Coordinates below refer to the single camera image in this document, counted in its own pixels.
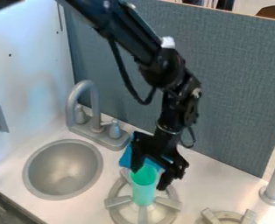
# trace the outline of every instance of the faucet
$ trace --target faucet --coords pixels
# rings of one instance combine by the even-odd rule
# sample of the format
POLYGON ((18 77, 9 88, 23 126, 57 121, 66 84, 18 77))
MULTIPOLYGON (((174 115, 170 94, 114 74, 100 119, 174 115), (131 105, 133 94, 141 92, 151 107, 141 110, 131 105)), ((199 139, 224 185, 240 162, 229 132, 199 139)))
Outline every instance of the faucet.
POLYGON ((73 133, 89 138, 113 151, 121 150, 130 141, 130 135, 120 129, 117 119, 102 122, 98 89, 91 80, 77 83, 68 96, 66 124, 73 133), (92 107, 92 118, 88 122, 82 105, 77 103, 78 98, 86 90, 89 90, 92 107))
POLYGON ((102 132, 104 127, 101 125, 98 89, 95 83, 91 80, 83 80, 77 83, 71 94, 68 96, 66 105, 66 123, 68 127, 72 127, 76 124, 75 106, 77 104, 77 100, 81 94, 88 89, 90 91, 90 99, 92 104, 91 129, 94 132, 102 132))

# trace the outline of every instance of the white countertop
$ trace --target white countertop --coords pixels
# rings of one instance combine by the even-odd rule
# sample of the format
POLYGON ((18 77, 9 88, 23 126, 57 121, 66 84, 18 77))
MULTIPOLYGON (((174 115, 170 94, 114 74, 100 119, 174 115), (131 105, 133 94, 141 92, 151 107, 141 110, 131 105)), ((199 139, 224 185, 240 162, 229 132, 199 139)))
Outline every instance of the white countertop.
MULTIPOLYGON (((132 132, 137 128, 121 126, 132 132)), ((194 224, 201 211, 233 211, 244 214, 246 209, 257 213, 257 223, 275 224, 275 206, 268 206, 258 196, 266 182, 229 165, 179 146, 179 152, 190 163, 182 180, 173 182, 183 203, 174 224, 194 224)), ((104 207, 110 188, 119 178, 118 160, 123 150, 115 152, 68 131, 63 117, 51 123, 33 139, 0 163, 0 193, 48 224, 113 224, 104 207), (61 139, 80 139, 93 144, 102 154, 103 171, 98 181, 86 192, 72 199, 40 199, 25 188, 22 171, 28 157, 41 146, 61 139)))

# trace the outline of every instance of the sink basin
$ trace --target sink basin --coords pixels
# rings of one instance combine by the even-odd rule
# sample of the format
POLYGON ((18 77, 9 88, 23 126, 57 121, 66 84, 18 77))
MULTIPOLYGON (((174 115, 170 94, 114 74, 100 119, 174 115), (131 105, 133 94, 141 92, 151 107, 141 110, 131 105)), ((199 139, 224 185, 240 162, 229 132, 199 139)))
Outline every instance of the sink basin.
POLYGON ((26 188, 45 200, 66 200, 87 191, 100 177, 102 156, 92 144, 59 140, 33 153, 25 164, 26 188))

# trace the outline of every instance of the plastic cup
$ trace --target plastic cup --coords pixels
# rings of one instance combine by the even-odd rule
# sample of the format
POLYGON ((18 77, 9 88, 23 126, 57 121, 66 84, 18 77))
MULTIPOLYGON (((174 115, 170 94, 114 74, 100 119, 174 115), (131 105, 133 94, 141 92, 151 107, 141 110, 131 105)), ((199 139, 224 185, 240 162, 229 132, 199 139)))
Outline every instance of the plastic cup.
POLYGON ((149 206, 155 199, 157 170, 145 164, 137 173, 130 172, 132 200, 140 207, 149 206))

